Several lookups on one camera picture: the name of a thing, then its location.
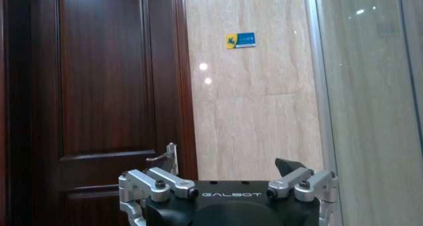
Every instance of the door panel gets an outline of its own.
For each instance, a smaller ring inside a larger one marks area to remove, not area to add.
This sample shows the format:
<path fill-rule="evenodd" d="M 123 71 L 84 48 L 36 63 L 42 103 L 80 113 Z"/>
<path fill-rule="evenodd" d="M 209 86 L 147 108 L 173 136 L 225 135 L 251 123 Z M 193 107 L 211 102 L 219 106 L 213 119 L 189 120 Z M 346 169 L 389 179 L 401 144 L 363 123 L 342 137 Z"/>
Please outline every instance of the door panel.
<path fill-rule="evenodd" d="M 64 156 L 155 147 L 144 2 L 59 0 Z"/>
<path fill-rule="evenodd" d="M 118 177 L 182 139 L 173 12 L 173 0 L 32 0 L 35 225 L 128 224 Z"/>

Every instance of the door handle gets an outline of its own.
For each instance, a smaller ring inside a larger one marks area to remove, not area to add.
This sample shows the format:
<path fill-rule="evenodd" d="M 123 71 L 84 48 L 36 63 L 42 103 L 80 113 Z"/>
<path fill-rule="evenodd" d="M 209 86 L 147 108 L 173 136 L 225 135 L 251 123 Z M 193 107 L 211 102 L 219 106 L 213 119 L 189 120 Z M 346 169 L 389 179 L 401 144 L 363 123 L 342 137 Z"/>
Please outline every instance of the door handle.
<path fill-rule="evenodd" d="M 162 159 L 167 159 L 166 163 L 163 164 L 166 167 L 163 167 L 165 170 L 171 172 L 174 175 L 179 175 L 179 166 L 178 166 L 178 152 L 177 152 L 177 144 L 170 143 L 166 146 L 166 153 L 163 153 L 160 156 L 155 158 L 147 158 L 147 162 L 155 162 Z"/>

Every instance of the blue sign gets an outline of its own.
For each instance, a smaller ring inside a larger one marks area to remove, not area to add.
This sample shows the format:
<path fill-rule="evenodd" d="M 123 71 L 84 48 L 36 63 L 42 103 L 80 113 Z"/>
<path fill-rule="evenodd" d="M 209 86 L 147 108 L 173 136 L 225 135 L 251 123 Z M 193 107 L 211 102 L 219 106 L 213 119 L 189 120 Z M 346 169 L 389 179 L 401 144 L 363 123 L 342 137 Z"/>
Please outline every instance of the blue sign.
<path fill-rule="evenodd" d="M 226 47 L 229 49 L 239 49 L 246 47 L 255 47 L 257 38 L 254 33 L 241 33 L 226 35 Z"/>

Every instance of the screw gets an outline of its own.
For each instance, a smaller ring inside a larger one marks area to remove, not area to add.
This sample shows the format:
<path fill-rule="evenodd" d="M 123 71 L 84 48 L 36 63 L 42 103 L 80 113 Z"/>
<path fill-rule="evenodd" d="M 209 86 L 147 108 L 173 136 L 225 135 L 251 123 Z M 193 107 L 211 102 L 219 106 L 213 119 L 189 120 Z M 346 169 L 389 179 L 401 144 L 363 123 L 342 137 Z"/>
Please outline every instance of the screw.
<path fill-rule="evenodd" d="M 266 191 L 266 194 L 267 194 L 267 197 L 270 197 L 271 199 L 275 199 L 277 196 L 278 196 L 278 193 L 277 193 L 277 191 L 274 189 L 269 189 Z"/>
<path fill-rule="evenodd" d="M 189 190 L 189 199 L 194 199 L 199 196 L 199 190 L 197 188 L 191 188 Z"/>
<path fill-rule="evenodd" d="M 166 188 L 166 183 L 163 180 L 156 180 L 156 184 L 155 184 L 158 189 L 165 189 Z"/>
<path fill-rule="evenodd" d="M 302 188 L 305 188 L 305 189 L 310 189 L 310 182 L 309 182 L 309 180 L 302 180 L 302 181 L 299 182 L 299 186 L 301 186 Z"/>

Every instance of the metal frame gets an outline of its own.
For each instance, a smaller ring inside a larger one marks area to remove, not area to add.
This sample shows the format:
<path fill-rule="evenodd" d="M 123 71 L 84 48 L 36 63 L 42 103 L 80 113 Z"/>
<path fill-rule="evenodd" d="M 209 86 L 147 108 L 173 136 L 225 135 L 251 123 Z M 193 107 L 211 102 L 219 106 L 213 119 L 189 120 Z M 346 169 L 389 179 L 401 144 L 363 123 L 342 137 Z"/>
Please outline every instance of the metal frame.
<path fill-rule="evenodd" d="M 327 88 L 326 70 L 325 70 L 325 56 L 323 56 L 322 37 L 321 37 L 318 0 L 306 0 L 306 9 L 307 9 L 307 22 L 309 22 L 315 89 L 317 89 L 317 99 L 318 99 L 323 163 L 325 163 L 326 169 L 334 172 L 338 172 L 334 136 L 333 136 L 331 106 L 330 106 L 330 98 L 329 98 L 329 88 Z M 335 211 L 334 217 L 331 220 L 331 225 L 335 225 L 335 226 L 343 225 L 341 201 L 342 199 L 339 195 L 339 201 L 337 206 L 339 210 Z"/>
<path fill-rule="evenodd" d="M 399 7 L 399 19 L 401 19 L 401 29 L 403 33 L 403 38 L 405 38 L 405 49 L 406 49 L 406 55 L 407 55 L 407 64 L 409 64 L 409 70 L 410 70 L 410 81 L 411 81 L 411 89 L 413 89 L 413 97 L 415 101 L 415 111 L 417 111 L 417 120 L 418 120 L 418 131 L 419 131 L 419 140 L 421 140 L 421 149 L 423 153 L 423 130 L 422 130 L 422 114 L 421 113 L 421 108 L 419 108 L 419 86 L 417 83 L 418 80 L 415 80 L 415 75 L 414 73 L 417 72 L 415 65 L 414 65 L 414 53 L 413 53 L 413 46 L 411 42 L 414 40 L 418 40 L 415 38 L 414 34 L 407 32 L 407 26 L 410 23 L 407 23 L 407 8 L 405 7 L 406 0 L 398 0 L 398 7 Z"/>

